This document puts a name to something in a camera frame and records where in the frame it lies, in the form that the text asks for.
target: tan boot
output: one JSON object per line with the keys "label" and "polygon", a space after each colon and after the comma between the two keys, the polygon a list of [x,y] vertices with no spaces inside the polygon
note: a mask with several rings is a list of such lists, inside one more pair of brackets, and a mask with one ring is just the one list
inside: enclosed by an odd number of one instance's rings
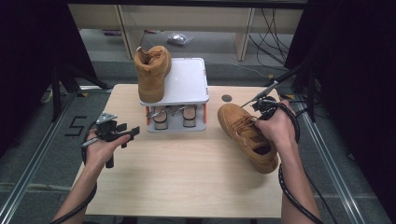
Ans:
{"label": "tan boot", "polygon": [[134,65],[140,100],[146,103],[161,101],[164,95],[164,79],[172,66],[172,57],[164,46],[155,46],[149,51],[137,48]]}
{"label": "tan boot", "polygon": [[254,125],[257,118],[239,105],[226,104],[219,108],[218,119],[222,130],[242,149],[258,172],[269,174],[276,169],[276,149],[271,148],[269,141]]}

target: white box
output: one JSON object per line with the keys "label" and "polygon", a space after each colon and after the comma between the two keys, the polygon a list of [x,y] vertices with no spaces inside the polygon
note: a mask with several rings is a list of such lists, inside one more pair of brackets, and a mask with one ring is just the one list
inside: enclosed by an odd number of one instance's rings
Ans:
{"label": "white box", "polygon": [[206,103],[209,101],[207,91],[205,63],[201,58],[174,58],[172,68],[165,77],[164,96],[160,102],[145,103],[146,111],[154,110],[159,105],[197,105],[196,126],[183,127],[183,115],[172,116],[167,114],[168,128],[156,130],[153,118],[148,119],[148,131],[150,133],[175,133],[175,132],[198,132],[206,129]]}

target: hand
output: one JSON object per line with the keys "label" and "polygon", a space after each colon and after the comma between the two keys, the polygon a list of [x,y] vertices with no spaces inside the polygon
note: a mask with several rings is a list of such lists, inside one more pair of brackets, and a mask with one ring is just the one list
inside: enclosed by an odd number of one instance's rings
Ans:
{"label": "hand", "polygon": [[[97,135],[96,130],[90,130],[88,140],[93,139]],[[87,148],[87,161],[85,166],[99,167],[103,169],[106,162],[110,160],[116,148],[124,143],[127,143],[131,135],[125,134],[112,142],[105,142],[98,140]]]}
{"label": "hand", "polygon": [[[295,115],[288,101],[283,100],[280,103],[284,104]],[[297,145],[293,123],[288,115],[280,108],[276,110],[270,119],[258,119],[255,125],[278,149]]]}

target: wooden table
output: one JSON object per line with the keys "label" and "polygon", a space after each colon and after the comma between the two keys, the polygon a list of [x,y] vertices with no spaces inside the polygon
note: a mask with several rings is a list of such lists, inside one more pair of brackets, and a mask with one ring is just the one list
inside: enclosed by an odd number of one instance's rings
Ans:
{"label": "wooden table", "polygon": [[[134,217],[280,217],[282,192],[277,169],[258,173],[221,129],[223,94],[242,105],[263,88],[209,86],[206,130],[149,133],[137,85],[117,85],[105,111],[119,124],[140,126],[127,148],[118,148],[115,166],[104,169],[89,215]],[[273,97],[278,99],[276,91]],[[246,106],[252,115],[251,106]]]}

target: boot laces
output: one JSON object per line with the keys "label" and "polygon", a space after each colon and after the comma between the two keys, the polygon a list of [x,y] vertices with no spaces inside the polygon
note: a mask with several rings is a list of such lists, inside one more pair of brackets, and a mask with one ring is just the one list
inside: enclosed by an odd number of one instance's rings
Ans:
{"label": "boot laces", "polygon": [[242,118],[237,120],[234,124],[231,125],[231,130],[233,130],[234,137],[239,136],[239,133],[244,131],[246,128],[254,125],[254,121],[257,118],[251,115],[244,115]]}

